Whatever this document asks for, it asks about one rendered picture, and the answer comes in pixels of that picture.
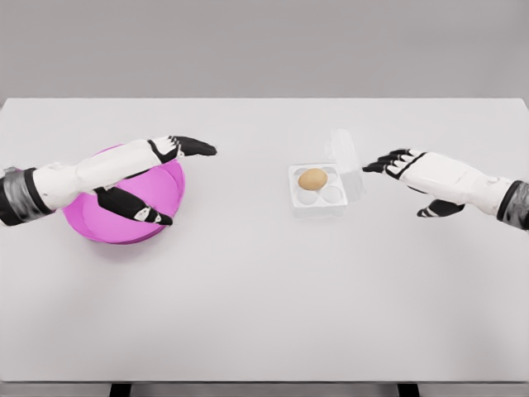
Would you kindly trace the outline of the clear plastic egg box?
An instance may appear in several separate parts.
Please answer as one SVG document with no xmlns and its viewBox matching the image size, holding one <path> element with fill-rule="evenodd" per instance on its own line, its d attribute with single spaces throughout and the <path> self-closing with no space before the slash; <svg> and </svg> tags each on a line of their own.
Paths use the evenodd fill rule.
<svg viewBox="0 0 529 397">
<path fill-rule="evenodd" d="M 346 129 L 331 131 L 325 149 L 328 162 L 288 168 L 290 204 L 296 218 L 340 216 L 350 203 L 365 193 L 360 158 L 352 134 Z M 319 189 L 307 190 L 299 182 L 313 169 L 326 175 L 326 183 Z"/>
</svg>

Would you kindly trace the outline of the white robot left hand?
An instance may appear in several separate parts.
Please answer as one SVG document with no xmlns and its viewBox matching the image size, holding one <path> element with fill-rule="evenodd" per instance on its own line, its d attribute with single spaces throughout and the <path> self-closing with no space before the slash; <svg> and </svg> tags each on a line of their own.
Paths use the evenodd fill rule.
<svg viewBox="0 0 529 397">
<path fill-rule="evenodd" d="M 135 222 L 170 226 L 173 219 L 115 184 L 178 157 L 217 153 L 214 146 L 187 136 L 137 140 L 99 153 L 75 166 L 83 193 L 94 191 L 98 205 Z"/>
</svg>

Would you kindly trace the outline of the pink round bowl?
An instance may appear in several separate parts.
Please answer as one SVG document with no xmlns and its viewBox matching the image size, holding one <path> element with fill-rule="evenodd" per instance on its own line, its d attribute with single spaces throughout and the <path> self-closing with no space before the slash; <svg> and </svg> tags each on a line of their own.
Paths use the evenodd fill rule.
<svg viewBox="0 0 529 397">
<path fill-rule="evenodd" d="M 131 244 L 171 225 L 184 191 L 182 166 L 170 160 L 111 188 L 82 193 L 62 211 L 69 225 L 89 240 Z"/>
</svg>

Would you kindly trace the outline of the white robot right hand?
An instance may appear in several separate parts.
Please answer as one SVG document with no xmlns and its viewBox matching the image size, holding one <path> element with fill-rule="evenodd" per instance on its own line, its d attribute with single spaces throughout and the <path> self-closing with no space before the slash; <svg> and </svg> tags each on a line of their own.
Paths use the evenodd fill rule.
<svg viewBox="0 0 529 397">
<path fill-rule="evenodd" d="M 364 166 L 365 173 L 387 175 L 434 200 L 420 218 L 444 218 L 472 204 L 488 215 L 498 213 L 500 198 L 488 190 L 488 177 L 460 161 L 434 152 L 397 149 Z"/>
</svg>

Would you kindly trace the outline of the brown egg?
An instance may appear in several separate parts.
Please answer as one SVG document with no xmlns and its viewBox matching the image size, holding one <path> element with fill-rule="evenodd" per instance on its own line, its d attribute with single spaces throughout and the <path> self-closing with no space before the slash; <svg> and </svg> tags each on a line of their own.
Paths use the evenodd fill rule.
<svg viewBox="0 0 529 397">
<path fill-rule="evenodd" d="M 328 181 L 328 174 L 320 168 L 304 170 L 298 177 L 298 186 L 307 191 L 317 191 Z"/>
</svg>

